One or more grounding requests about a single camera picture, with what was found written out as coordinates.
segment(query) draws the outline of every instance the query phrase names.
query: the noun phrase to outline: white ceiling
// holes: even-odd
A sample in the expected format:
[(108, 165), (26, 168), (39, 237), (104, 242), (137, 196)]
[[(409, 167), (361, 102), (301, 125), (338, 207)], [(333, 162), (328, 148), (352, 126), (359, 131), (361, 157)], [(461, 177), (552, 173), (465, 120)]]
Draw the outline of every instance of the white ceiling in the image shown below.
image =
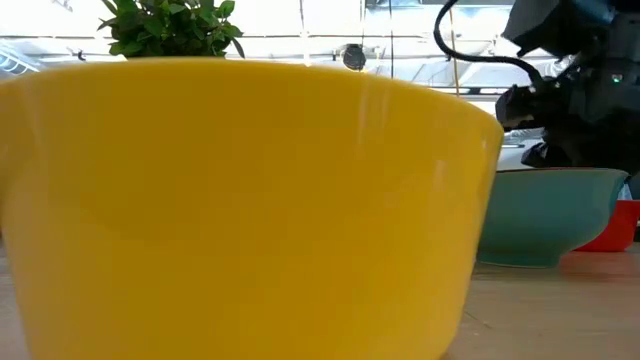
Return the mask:
[[(433, 22), (440, 5), (411, 6), (417, 0), (394, 0), (390, 19), (387, 5), (363, 9), (365, 0), (236, 0), (231, 17), (245, 32), (240, 39), (247, 57), (344, 68), (340, 49), (348, 43), (369, 52), (365, 71), (430, 86), (455, 85), (453, 62), (435, 45)], [(499, 34), (509, 6), (483, 5), (496, 0), (467, 0), (453, 13), (456, 49), (470, 54), (513, 55), (517, 48)], [(119, 61), (108, 55), (108, 29), (96, 32), (100, 18), (110, 17), (101, 0), (0, 0), (0, 60), (12, 51), (26, 55), (37, 67), (78, 62), (82, 50), (88, 61)], [(450, 36), (450, 23), (443, 34)], [(391, 61), (391, 38), (393, 53)], [(237, 57), (229, 48), (229, 57)], [(552, 74), (554, 60), (543, 52), (530, 60)], [(504, 87), (526, 84), (526, 75), (506, 65), (459, 63), (462, 86)]]

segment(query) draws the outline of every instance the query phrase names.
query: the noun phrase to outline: bowl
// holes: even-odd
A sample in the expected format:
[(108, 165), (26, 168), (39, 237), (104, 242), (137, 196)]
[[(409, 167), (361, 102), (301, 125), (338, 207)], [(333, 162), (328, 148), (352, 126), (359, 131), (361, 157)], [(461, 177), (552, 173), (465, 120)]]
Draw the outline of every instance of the bowl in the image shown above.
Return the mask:
[(435, 360), (454, 336), (503, 136), (471, 104), (165, 58), (17, 77), (0, 115), (36, 360)]
[(633, 245), (640, 218), (640, 201), (618, 200), (613, 216), (602, 234), (576, 251), (623, 252)]
[(477, 260), (546, 268), (609, 222), (628, 175), (610, 169), (527, 169), (496, 174)]

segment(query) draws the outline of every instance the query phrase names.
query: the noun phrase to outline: table surface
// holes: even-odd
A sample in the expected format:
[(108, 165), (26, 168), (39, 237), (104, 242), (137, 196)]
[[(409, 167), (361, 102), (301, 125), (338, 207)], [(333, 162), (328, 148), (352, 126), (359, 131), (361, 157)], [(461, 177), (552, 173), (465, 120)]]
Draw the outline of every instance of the table surface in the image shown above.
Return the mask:
[[(28, 360), (2, 248), (0, 359)], [(445, 359), (640, 359), (640, 244), (571, 253), (548, 270), (478, 264)]]

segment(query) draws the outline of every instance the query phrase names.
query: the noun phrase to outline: teal bowl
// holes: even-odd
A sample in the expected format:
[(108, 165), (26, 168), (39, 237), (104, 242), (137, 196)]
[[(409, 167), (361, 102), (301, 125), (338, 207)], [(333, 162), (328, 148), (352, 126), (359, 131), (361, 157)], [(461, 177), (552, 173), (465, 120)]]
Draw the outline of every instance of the teal bowl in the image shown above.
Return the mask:
[(598, 236), (628, 174), (611, 169), (499, 171), (477, 260), (547, 268)]

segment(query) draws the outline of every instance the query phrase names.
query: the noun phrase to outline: green plant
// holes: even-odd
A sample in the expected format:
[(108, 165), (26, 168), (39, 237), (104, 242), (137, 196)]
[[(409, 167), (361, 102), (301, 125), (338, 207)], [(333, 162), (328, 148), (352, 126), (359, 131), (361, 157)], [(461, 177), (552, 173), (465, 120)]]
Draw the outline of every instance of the green plant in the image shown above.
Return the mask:
[(235, 2), (226, 0), (102, 0), (115, 15), (98, 30), (111, 28), (112, 55), (224, 57), (230, 44), (244, 57), (236, 38), (242, 32), (228, 18)]

